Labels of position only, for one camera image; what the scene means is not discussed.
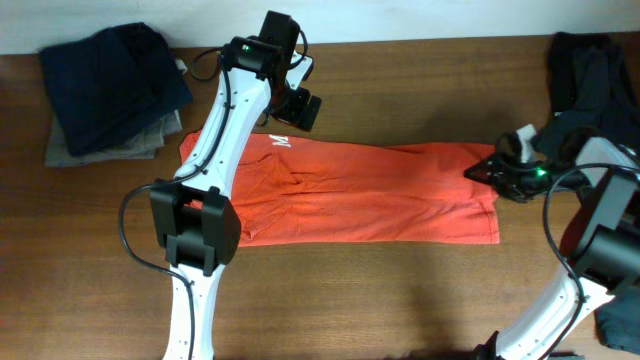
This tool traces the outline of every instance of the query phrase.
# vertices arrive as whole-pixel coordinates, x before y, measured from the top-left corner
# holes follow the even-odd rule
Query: white wall
[[[0,54],[136,21],[173,47],[222,45],[257,34],[269,9],[311,43],[640,29],[640,0],[0,0]]]

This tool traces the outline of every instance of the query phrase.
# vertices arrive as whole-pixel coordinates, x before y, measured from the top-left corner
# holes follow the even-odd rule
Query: orange t-shirt
[[[180,146],[184,161],[200,133]],[[497,244],[497,198],[463,177],[480,144],[374,147],[252,134],[233,183],[240,246],[434,241]]]

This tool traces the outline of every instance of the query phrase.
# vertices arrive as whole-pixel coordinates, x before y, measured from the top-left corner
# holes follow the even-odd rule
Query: white logo
[[[273,145],[291,147],[291,144],[289,144],[289,138],[287,136],[269,135],[269,137],[275,140]]]

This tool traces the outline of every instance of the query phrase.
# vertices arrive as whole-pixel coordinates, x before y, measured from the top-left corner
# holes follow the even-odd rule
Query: dark clothing
[[[596,310],[600,341],[640,355],[640,289],[632,287]]]
[[[71,155],[122,144],[192,101],[167,43],[143,23],[46,48],[40,61]]]
[[[557,159],[567,135],[584,127],[640,149],[640,110],[619,45],[606,36],[561,33],[548,65],[554,116],[533,139],[536,150]]]

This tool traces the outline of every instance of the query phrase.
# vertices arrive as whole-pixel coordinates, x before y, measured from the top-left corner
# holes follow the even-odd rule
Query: wood grain surface
[[[640,36],[616,35],[640,90]],[[549,115],[549,37],[311,46],[306,87],[323,98],[314,130],[262,131],[375,145],[492,143]],[[190,61],[200,49],[178,50]],[[135,186],[169,178],[177,147],[199,129],[216,83],[187,77],[185,131],[152,161],[43,166],[52,110],[36,56],[0,57],[0,358],[160,359],[169,334],[170,280],[129,259],[117,208]],[[497,202],[500,245],[321,244],[240,249],[222,276],[217,359],[382,359],[484,343],[551,279],[541,201]],[[552,208],[560,236],[577,208]],[[147,199],[127,232],[140,256],[163,264]],[[599,345],[593,317],[561,349],[632,359]]]

